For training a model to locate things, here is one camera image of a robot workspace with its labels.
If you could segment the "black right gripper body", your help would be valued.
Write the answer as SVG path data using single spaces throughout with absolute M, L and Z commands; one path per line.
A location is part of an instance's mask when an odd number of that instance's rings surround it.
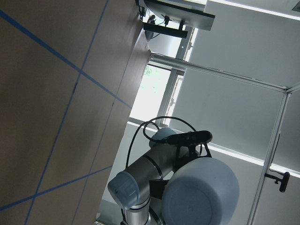
M 171 150 L 160 150 L 158 158 L 149 156 L 149 160 L 159 173 L 158 179 L 149 180 L 150 196 L 156 199 L 162 199 L 165 187 L 169 182 L 166 176 L 170 172 L 177 172 L 186 164 L 198 158 L 210 158 L 211 153 L 208 145 L 201 145 L 200 151 L 196 150 L 195 145 L 186 146 L 170 146 Z

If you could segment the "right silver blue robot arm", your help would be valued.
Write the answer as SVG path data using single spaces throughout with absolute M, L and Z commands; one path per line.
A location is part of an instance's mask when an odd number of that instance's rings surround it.
M 121 207 L 123 225 L 164 225 L 162 196 L 170 172 L 200 158 L 198 145 L 212 140 L 209 131 L 177 134 L 169 127 L 159 129 L 149 142 L 150 150 L 109 183 L 108 190 Z

